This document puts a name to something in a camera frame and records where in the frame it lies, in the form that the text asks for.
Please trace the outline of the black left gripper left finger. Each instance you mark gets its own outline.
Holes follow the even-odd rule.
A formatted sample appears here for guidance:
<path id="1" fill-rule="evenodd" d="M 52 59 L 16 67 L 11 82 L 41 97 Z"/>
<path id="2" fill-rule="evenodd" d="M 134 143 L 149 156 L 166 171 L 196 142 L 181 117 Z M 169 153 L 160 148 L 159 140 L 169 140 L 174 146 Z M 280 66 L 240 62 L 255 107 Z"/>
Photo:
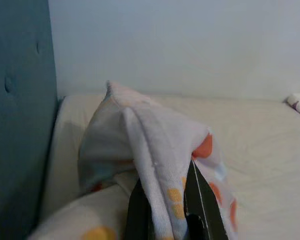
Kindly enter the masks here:
<path id="1" fill-rule="evenodd" d="M 137 180 L 129 198 L 124 239 L 155 239 L 152 210 L 140 179 Z"/>

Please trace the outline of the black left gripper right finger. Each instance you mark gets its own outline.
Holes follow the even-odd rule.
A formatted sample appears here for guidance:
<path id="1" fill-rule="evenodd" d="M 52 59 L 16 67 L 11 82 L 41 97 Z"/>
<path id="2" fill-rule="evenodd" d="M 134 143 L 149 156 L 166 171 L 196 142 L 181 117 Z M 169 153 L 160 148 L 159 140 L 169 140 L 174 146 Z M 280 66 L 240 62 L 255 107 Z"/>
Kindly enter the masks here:
<path id="1" fill-rule="evenodd" d="M 193 160 L 187 172 L 183 204 L 191 240 L 227 239 L 217 198 Z"/>

